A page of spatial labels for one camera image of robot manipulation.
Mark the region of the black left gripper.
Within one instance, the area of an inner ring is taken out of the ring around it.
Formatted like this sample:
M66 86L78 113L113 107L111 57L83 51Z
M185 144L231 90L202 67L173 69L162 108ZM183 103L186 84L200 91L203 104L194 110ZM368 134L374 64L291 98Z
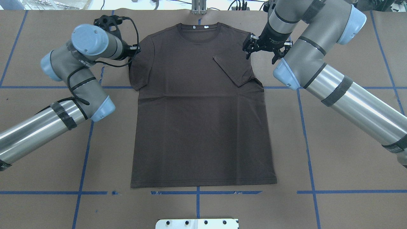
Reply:
M139 45L126 45L126 57L133 59L140 50L141 48Z

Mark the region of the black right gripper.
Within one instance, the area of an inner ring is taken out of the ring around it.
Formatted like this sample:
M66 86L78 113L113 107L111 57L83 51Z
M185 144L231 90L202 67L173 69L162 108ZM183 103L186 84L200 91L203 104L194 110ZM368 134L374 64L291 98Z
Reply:
M257 51L273 52L272 64L282 59L292 48L293 41L289 40L291 33L283 34L271 27L265 27L261 35L250 32L243 42L242 50L246 52L246 59Z

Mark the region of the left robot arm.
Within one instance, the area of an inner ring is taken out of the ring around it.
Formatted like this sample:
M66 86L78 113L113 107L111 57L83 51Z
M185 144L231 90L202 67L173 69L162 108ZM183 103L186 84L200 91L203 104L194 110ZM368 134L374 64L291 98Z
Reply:
M81 123L100 121L116 106L91 67L109 60L131 61L140 50L139 40L130 45L118 28L110 31L91 24L74 28L70 39L41 60L43 72L65 85L65 96L1 132L1 171Z

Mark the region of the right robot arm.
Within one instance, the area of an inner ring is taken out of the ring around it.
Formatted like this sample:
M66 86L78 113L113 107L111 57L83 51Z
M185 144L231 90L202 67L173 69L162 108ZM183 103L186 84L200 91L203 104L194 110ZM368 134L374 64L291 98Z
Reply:
M273 53L273 77L292 90L304 89L375 139L406 167L406 116L329 62L367 17L344 0L272 0L260 33L243 42L246 58Z

